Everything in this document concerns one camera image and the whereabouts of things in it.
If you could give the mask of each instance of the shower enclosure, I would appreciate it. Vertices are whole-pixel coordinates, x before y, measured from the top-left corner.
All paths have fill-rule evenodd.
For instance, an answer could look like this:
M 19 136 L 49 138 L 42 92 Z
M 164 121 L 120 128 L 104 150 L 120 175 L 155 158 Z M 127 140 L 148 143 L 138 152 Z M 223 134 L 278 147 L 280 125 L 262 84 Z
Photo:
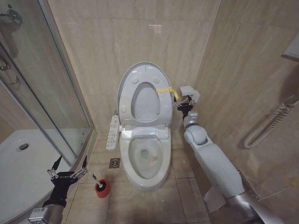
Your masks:
M 52 190 L 94 130 L 46 1 L 0 0 L 0 223 Z

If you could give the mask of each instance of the white toilet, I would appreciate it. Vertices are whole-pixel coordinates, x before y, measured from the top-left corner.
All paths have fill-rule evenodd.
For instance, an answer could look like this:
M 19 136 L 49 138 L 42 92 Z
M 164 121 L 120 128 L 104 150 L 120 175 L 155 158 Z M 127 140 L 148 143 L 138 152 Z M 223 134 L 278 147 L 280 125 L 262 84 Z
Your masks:
M 165 181 L 171 160 L 173 93 L 168 77 L 149 62 L 133 65 L 117 93 L 121 161 L 128 179 L 141 191 Z

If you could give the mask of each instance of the floor drain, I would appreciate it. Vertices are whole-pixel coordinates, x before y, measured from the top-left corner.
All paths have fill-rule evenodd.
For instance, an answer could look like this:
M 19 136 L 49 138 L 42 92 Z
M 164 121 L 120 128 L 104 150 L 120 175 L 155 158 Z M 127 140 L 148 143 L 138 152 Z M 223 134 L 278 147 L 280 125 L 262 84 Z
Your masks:
M 119 168 L 120 167 L 120 158 L 113 158 L 110 160 L 110 165 L 109 165 L 109 169 L 112 168 Z
M 19 150 L 24 150 L 24 149 L 28 148 L 28 146 L 29 146 L 28 143 L 22 144 L 22 145 L 20 145 Z

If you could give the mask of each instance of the bathroom wall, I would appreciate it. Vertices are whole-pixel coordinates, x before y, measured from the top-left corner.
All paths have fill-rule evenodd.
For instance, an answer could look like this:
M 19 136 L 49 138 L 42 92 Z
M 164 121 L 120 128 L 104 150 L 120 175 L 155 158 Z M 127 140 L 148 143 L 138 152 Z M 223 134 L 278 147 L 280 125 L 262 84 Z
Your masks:
M 0 143 L 1 143 L 14 132 L 14 129 L 1 116 L 0 116 L 0 127 L 1 127 L 1 131 L 0 131 Z
M 38 1 L 2 0 L 0 8 L 7 10 L 10 4 L 23 19 L 22 24 L 7 19 L 0 21 L 0 41 L 9 52 L 31 90 L 59 128 L 86 128 L 88 122 L 66 73 L 48 24 Z M 7 82 L 13 82 L 15 74 L 0 71 Z M 32 94 L 24 86 L 14 85 L 21 92 L 22 102 L 30 105 Z M 40 111 L 33 106 L 31 111 Z M 43 127 L 52 128 L 46 120 Z
M 220 0 L 48 0 L 98 133 L 108 133 L 119 82 L 151 61 L 172 87 L 193 85 Z M 177 131 L 181 114 L 174 112 Z
M 1 123 L 4 125 L 4 128 L 1 126 L 1 129 L 6 129 L 5 127 L 7 125 L 9 125 L 7 127 L 8 130 L 37 129 L 4 86 L 0 84 L 0 119 L 1 118 L 3 119 Z
M 242 143 L 299 91 L 299 63 L 281 57 L 298 21 L 297 0 L 221 1 L 194 84 L 200 124 L 286 224 L 299 220 L 299 107 L 256 148 Z M 212 223 L 225 220 L 216 216 Z

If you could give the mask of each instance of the toilet brush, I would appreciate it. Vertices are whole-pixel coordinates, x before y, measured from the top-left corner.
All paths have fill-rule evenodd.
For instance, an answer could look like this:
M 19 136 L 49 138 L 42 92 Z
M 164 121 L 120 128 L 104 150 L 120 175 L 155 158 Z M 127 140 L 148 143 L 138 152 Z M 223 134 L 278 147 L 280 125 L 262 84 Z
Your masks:
M 93 177 L 93 180 L 96 182 L 94 186 L 95 193 L 99 198 L 104 198 L 109 195 L 110 185 L 107 180 L 100 179 L 98 180 L 94 173 L 89 172 L 89 174 Z

